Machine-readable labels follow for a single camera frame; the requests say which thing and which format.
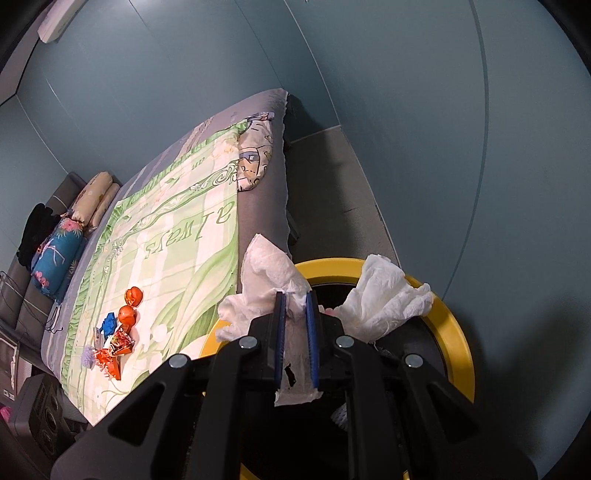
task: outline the tissue paper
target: tissue paper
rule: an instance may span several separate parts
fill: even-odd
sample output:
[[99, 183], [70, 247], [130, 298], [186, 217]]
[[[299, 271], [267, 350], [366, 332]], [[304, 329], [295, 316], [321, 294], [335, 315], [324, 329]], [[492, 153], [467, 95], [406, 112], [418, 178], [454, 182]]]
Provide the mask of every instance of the tissue paper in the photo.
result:
[[326, 312], [340, 318], [347, 335], [375, 342], [409, 318], [426, 315], [433, 305], [429, 284], [411, 287], [404, 272], [388, 258], [370, 255], [361, 269], [357, 286], [345, 302]]
[[306, 330], [306, 294], [309, 283], [296, 269], [289, 257], [262, 235], [255, 235], [246, 249], [241, 270], [242, 293], [227, 296], [217, 312], [230, 325], [216, 332], [218, 341], [235, 340], [248, 334], [254, 318], [273, 311], [275, 294], [285, 293], [287, 320], [285, 323], [284, 368], [295, 377], [290, 386], [285, 371], [281, 388], [275, 395], [275, 405], [293, 405], [320, 398], [312, 386]]

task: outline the screw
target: screw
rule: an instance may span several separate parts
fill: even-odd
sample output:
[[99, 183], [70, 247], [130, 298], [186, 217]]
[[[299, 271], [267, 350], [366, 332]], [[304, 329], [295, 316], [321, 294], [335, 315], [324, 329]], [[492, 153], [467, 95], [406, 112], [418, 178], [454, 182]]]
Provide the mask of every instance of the screw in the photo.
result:
[[189, 357], [187, 355], [183, 355], [182, 353], [177, 353], [168, 359], [168, 364], [172, 368], [182, 368], [187, 365], [189, 361]]
[[240, 340], [238, 340], [238, 345], [240, 345], [240, 348], [250, 349], [256, 347], [257, 344], [258, 340], [250, 335], [242, 337]]
[[353, 340], [349, 335], [341, 335], [336, 339], [337, 346], [341, 348], [351, 348], [355, 340]]
[[423, 364], [423, 357], [416, 353], [411, 353], [404, 357], [404, 363], [410, 368], [418, 368]]

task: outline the speaker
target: speaker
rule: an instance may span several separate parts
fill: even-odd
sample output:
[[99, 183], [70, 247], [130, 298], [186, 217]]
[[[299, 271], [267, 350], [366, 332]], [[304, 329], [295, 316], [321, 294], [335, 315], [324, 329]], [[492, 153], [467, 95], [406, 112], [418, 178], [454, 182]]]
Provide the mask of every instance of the speaker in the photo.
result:
[[58, 402], [59, 388], [49, 374], [27, 378], [8, 422], [25, 453], [48, 477], [53, 463], [74, 443]]

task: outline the pink object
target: pink object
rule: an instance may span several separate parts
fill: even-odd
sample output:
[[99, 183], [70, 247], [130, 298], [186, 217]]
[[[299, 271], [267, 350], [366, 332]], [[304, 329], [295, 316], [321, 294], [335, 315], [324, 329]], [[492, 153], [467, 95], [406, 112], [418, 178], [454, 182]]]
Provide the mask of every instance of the pink object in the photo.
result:
[[82, 227], [80, 226], [80, 224], [70, 218], [65, 218], [64, 220], [62, 220], [61, 227], [66, 232], [75, 232], [77, 230], [82, 230]]
[[49, 285], [49, 281], [43, 276], [42, 272], [35, 272], [35, 278], [41, 284], [42, 287], [47, 287]]
[[10, 420], [11, 411], [12, 411], [12, 409], [10, 407], [0, 408], [0, 413], [2, 414], [2, 418], [4, 419], [4, 421], [6, 423], [8, 423], [8, 420]]

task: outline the blue-gray wall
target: blue-gray wall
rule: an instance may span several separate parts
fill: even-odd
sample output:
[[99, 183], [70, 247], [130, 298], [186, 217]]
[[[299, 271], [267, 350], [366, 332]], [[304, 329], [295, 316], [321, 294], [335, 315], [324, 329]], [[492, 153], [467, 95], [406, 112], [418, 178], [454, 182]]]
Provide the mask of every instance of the blue-gray wall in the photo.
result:
[[43, 144], [16, 96], [0, 106], [0, 270], [8, 270], [33, 207], [66, 172]]
[[591, 77], [536, 0], [287, 4], [477, 403], [546, 473], [591, 408]]
[[39, 42], [18, 97], [66, 170], [125, 181], [207, 117], [276, 87], [301, 102], [291, 140], [337, 124], [283, 2], [90, 0], [58, 41]]

